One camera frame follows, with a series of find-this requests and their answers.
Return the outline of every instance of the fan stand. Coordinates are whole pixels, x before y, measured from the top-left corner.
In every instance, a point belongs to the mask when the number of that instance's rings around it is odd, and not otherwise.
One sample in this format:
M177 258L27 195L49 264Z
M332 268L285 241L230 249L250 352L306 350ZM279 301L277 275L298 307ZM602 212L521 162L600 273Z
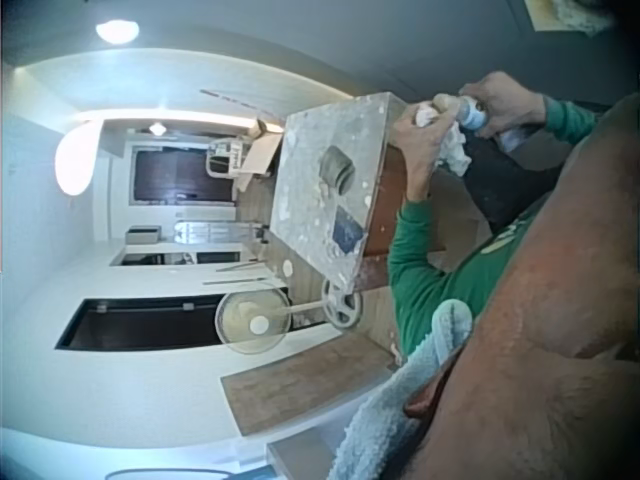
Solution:
M324 310L327 319L336 328L341 330L353 328L362 316L362 295L360 293L345 294L331 282L325 280L322 284L322 300L279 308L273 313L293 314L318 308Z

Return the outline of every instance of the wooden board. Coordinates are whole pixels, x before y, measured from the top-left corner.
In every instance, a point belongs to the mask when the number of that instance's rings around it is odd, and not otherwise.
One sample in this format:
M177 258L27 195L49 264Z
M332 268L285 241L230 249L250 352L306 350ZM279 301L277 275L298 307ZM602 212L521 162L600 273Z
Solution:
M325 407L375 382L392 357L358 334L345 334L284 360L222 378L242 435Z

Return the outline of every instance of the person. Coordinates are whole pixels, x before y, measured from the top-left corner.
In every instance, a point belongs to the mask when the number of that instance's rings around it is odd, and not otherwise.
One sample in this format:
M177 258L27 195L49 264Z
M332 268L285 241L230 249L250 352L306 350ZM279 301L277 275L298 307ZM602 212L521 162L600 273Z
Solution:
M589 135L598 121L596 113L571 102L532 92L503 72L493 72L478 83L466 85L460 93L476 98L487 108L488 123L477 133L481 138L533 124L544 126L559 140L575 145ZM544 194L553 188L561 170L554 169L551 175L549 172L527 172L510 161L510 164L494 165L496 174L482 175L487 165L483 165L482 160L472 162L464 181L472 198L489 219L494 235L455 271L444 273L427 261L433 235L429 184L440 144L455 121L456 112L444 112L433 124L418 128L414 122L418 106L409 106L394 126L395 143L403 153L408 181L388 266L400 348L406 356L431 332L432 316L445 300L465 302L474 318L484 309L507 263L544 204ZM505 175L505 171L511 178L498 177ZM482 188L478 194L478 178L493 179L494 184L499 178L501 183L511 185L509 191L502 193L505 197L502 204L508 207L506 211L502 209L506 213L498 215L502 220L483 204L487 195ZM500 195L497 189L494 188L495 193ZM513 206L518 205L518 201L513 192L525 199L525 204L516 211ZM505 215L511 217L508 222L504 220Z

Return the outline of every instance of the white fan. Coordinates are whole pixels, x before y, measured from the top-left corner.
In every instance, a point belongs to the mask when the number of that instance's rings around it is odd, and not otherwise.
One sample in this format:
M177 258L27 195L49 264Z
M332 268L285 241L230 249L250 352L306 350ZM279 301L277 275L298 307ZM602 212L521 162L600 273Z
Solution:
M216 310L216 332L236 352L266 352L289 331L289 307L289 299L278 289L229 293Z
M322 308L340 330L353 328L362 314L362 296L344 294L327 280L322 300L291 306L280 290L229 293L216 310L215 326L220 340L239 353L262 353L282 341L291 328L293 313Z

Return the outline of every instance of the wall light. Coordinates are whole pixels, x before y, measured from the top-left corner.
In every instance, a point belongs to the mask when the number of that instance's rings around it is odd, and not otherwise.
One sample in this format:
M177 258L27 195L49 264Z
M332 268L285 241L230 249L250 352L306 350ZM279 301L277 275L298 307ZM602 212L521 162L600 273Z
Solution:
M105 42L114 45L129 43L140 33L140 27L136 22L127 20L111 20L106 23L96 25L96 32Z
M113 108L107 110L90 110L80 112L76 120L182 120L187 122L217 123L232 127L251 128L256 124L254 118L236 117L218 113L193 112L190 110L166 110L158 108ZM280 125L267 123L270 133L283 133Z
M167 133L167 127L162 125L160 122L156 122L149 127L151 133L153 133L156 137L161 137L165 133Z
M67 195L80 195L93 177L102 132L102 120L92 120L67 133L56 150L58 185Z

